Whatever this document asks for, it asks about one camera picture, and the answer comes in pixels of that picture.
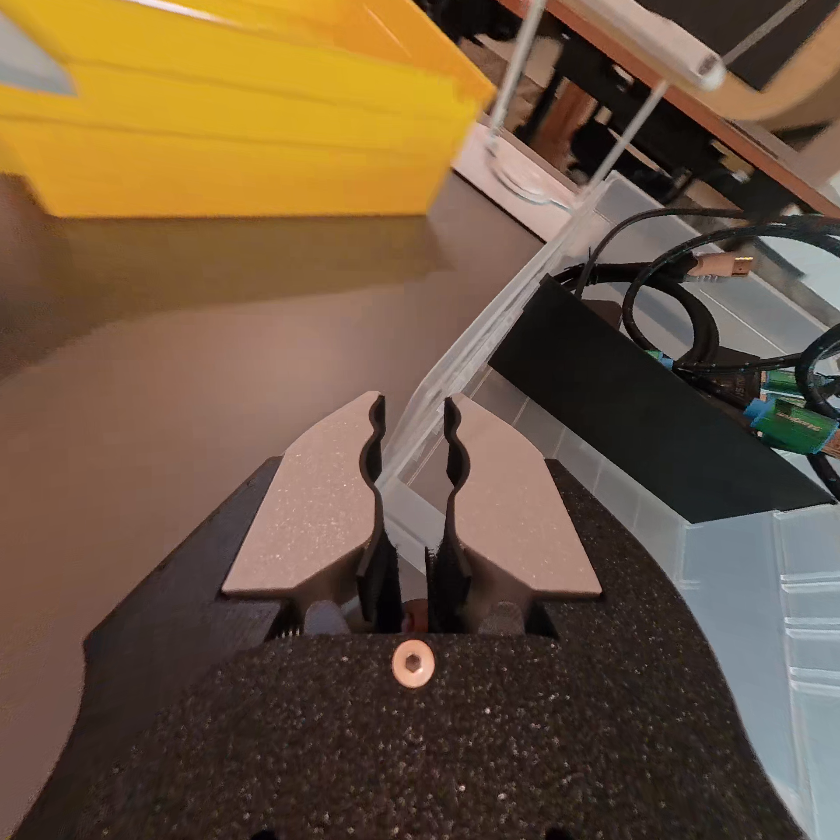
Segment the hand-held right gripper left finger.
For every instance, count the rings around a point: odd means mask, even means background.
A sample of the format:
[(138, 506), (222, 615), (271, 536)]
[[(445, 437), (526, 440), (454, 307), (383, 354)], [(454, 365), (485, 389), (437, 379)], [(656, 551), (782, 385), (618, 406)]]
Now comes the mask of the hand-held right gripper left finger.
[(375, 631), (401, 630), (397, 551), (376, 486), (384, 433), (385, 397), (364, 392), (287, 448), (222, 583), (225, 597), (289, 600), (303, 616), (357, 596)]

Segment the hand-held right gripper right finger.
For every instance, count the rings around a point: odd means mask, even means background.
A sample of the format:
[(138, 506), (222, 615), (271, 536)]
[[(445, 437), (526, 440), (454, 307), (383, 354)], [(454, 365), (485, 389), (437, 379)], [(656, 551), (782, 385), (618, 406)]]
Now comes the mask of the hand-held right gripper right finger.
[(428, 628), (522, 634), (543, 602), (589, 602), (602, 585), (546, 459), (465, 395), (446, 398), (443, 538), (427, 552)]

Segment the clear plastic storage box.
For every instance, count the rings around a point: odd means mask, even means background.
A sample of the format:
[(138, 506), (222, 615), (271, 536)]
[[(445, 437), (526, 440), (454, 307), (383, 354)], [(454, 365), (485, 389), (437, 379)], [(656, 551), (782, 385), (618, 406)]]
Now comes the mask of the clear plastic storage box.
[(545, 246), (416, 389), (385, 448), (390, 524), (419, 567), (442, 535), (445, 398), (462, 392), (559, 460), (658, 562), (715, 650), (770, 780), (812, 838), (838, 838), (838, 503), (690, 523), (490, 366), (546, 272), (585, 261), (654, 202), (610, 175), (574, 217), (602, 225), (583, 253)]

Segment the grey desk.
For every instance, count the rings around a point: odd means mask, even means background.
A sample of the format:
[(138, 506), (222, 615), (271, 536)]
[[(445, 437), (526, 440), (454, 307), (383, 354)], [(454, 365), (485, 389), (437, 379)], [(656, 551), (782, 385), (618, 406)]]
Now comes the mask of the grey desk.
[(58, 219), (2, 176), (2, 838), (77, 712), (81, 642), (268, 457), (399, 418), (541, 248), (457, 175), (418, 217)]

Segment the black divider board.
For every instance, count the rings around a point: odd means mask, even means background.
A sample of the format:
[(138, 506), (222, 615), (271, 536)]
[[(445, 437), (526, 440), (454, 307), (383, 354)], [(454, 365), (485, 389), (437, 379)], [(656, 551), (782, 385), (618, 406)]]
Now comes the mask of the black divider board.
[(556, 280), (540, 282), (489, 363), (690, 523), (830, 503)]

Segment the yellow plastic bin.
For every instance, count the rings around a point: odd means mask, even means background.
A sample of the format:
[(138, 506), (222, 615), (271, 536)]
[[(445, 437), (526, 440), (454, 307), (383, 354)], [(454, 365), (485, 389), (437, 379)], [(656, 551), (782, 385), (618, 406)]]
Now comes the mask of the yellow plastic bin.
[(422, 215), (495, 96), (413, 2), (1, 7), (2, 173), (55, 217)]

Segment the wooden table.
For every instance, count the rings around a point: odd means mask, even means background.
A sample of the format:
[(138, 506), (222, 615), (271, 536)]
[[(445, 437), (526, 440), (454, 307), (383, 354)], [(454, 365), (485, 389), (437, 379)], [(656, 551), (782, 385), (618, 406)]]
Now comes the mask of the wooden table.
[(793, 164), (783, 163), (752, 135), (741, 130), (733, 122), (720, 118), (700, 100), (699, 93), (681, 87), (672, 70), (665, 68), (655, 58), (642, 51), (605, 20), (585, 12), (578, 2), (550, 1), (547, 2), (545, 10), (650, 88), (656, 88), (659, 82), (668, 82), (664, 92), (665, 100), (710, 132), (739, 158), (782, 185), (801, 202), (823, 214), (833, 215), (838, 212), (837, 201), (795, 174)]

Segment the clear acrylic stand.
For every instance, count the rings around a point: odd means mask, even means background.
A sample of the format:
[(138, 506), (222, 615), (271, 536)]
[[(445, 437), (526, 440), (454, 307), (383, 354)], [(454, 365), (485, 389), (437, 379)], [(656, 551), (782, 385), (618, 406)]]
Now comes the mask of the clear acrylic stand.
[[(540, 173), (530, 171), (522, 164), (508, 164), (500, 146), (503, 123), (530, 57), (532, 43), (546, 5), (546, 2), (520, 2), (520, 6), (527, 8), (528, 11), (521, 16), (521, 26), (508, 70), (490, 114), (485, 151), (489, 172), (512, 195), (535, 206), (554, 205), (570, 213), (571, 205), (564, 203), (544, 186), (543, 176)], [(672, 76), (687, 82), (693, 88), (700, 91), (714, 91), (719, 89), (725, 81), (727, 69), (722, 59), (672, 20), (648, 11), (637, 2), (583, 2), (582, 5), (591, 16), (600, 18), (603, 23), (612, 25), (622, 33), (637, 51), (656, 58)], [(536, 138), (537, 132), (544, 124), (556, 100), (561, 81), (571, 79), (564, 73), (562, 62), (574, 58), (576, 48), (570, 47), (573, 44), (574, 41), (567, 41), (561, 46), (548, 85), (542, 91), (528, 121), (514, 133), (521, 142), (529, 144)], [(665, 76), (656, 85), (650, 87), (643, 104), (626, 123), (625, 130), (591, 175), (589, 181), (591, 188), (602, 181), (615, 167), (636, 133), (661, 102), (669, 85), (669, 78)]]

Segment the black panel wooden edge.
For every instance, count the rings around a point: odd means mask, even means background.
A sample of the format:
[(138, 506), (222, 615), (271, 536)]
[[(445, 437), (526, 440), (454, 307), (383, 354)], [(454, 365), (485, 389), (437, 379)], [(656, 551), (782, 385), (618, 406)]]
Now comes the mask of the black panel wooden edge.
[(638, 2), (717, 54), (727, 69), (700, 100), (723, 119), (768, 130), (838, 119), (838, 2)]

